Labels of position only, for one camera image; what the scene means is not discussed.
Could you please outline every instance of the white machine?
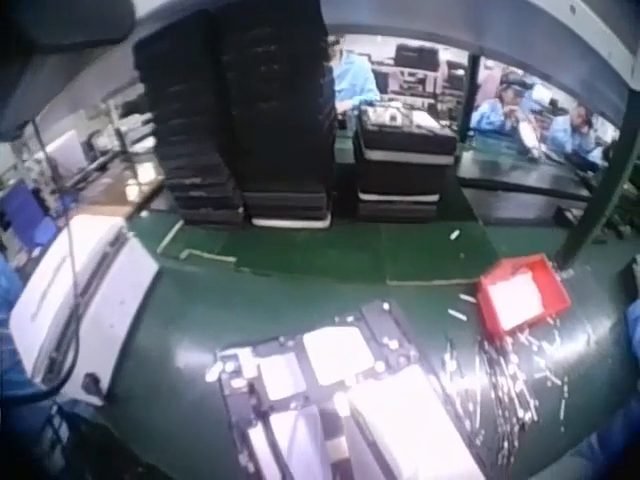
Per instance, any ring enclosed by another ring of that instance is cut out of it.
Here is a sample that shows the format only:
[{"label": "white machine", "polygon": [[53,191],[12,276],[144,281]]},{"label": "white machine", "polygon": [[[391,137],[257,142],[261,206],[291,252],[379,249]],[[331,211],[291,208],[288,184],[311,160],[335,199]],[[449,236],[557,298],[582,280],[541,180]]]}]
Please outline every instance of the white machine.
[{"label": "white machine", "polygon": [[157,271],[158,264],[127,231],[124,219],[72,218],[44,254],[11,312],[9,328],[30,378],[43,388],[55,385],[79,348],[77,365],[62,394],[102,405],[122,346]]}]

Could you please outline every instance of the blue chair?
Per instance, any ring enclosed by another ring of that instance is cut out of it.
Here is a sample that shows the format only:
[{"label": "blue chair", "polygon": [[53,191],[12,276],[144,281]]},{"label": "blue chair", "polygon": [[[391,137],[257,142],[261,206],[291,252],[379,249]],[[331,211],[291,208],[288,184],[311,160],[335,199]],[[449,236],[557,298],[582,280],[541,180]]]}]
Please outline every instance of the blue chair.
[{"label": "blue chair", "polygon": [[53,241],[58,227],[45,215],[24,181],[16,182],[0,199],[0,209],[20,242],[29,251],[46,247]]}]

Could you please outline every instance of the stacked boxes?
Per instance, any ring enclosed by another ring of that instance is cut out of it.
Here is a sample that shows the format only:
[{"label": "stacked boxes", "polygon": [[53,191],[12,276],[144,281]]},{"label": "stacked boxes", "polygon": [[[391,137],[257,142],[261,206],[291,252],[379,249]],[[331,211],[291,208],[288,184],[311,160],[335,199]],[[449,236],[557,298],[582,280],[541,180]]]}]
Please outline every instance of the stacked boxes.
[{"label": "stacked boxes", "polygon": [[319,2],[246,0],[215,16],[249,215],[328,225],[336,113]]},{"label": "stacked boxes", "polygon": [[453,132],[424,111],[364,107],[353,137],[359,216],[411,222],[434,218],[456,146]]},{"label": "stacked boxes", "polygon": [[214,41],[211,14],[198,11],[138,41],[135,65],[153,114],[155,153],[182,218],[238,224],[242,195],[224,161],[234,138]]}]

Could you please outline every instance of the red plastic bin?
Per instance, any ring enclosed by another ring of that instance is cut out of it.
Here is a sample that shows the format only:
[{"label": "red plastic bin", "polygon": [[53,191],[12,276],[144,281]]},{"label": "red plastic bin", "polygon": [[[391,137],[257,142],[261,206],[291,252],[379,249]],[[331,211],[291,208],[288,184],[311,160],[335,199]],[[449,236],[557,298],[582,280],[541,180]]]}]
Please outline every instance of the red plastic bin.
[{"label": "red plastic bin", "polygon": [[[536,315],[509,330],[504,330],[500,325],[498,313],[489,295],[489,286],[508,280],[523,269],[531,271],[533,281],[538,287],[542,297],[544,312]],[[504,337],[507,333],[517,330],[525,325],[531,325],[549,316],[558,315],[571,307],[571,299],[562,282],[556,277],[551,263],[544,254],[529,255],[526,257],[506,258],[496,263],[487,273],[480,277],[478,287],[478,305],[482,312],[485,325],[489,334],[496,338]]]}]

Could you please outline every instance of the blue uniform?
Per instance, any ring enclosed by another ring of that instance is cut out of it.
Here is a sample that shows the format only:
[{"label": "blue uniform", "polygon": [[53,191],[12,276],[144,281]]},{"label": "blue uniform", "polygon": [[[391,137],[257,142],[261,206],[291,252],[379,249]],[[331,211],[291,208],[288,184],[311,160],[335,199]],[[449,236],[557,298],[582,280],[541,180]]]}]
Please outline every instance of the blue uniform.
[{"label": "blue uniform", "polygon": [[604,147],[596,147],[593,150],[591,150],[591,152],[589,152],[589,155],[587,155],[587,160],[589,160],[592,163],[595,163],[599,167],[606,167],[607,162],[604,160],[602,156],[603,149]]},{"label": "blue uniform", "polygon": [[505,117],[500,100],[491,98],[473,112],[471,128],[479,132],[511,133],[515,124]]},{"label": "blue uniform", "polygon": [[569,115],[556,117],[547,133],[547,146],[560,154],[576,152],[587,157],[595,148],[595,139],[589,131],[577,132],[571,128]]},{"label": "blue uniform", "polygon": [[342,61],[333,67],[336,101],[350,100],[354,107],[380,99],[369,61],[351,52],[343,52]]}]

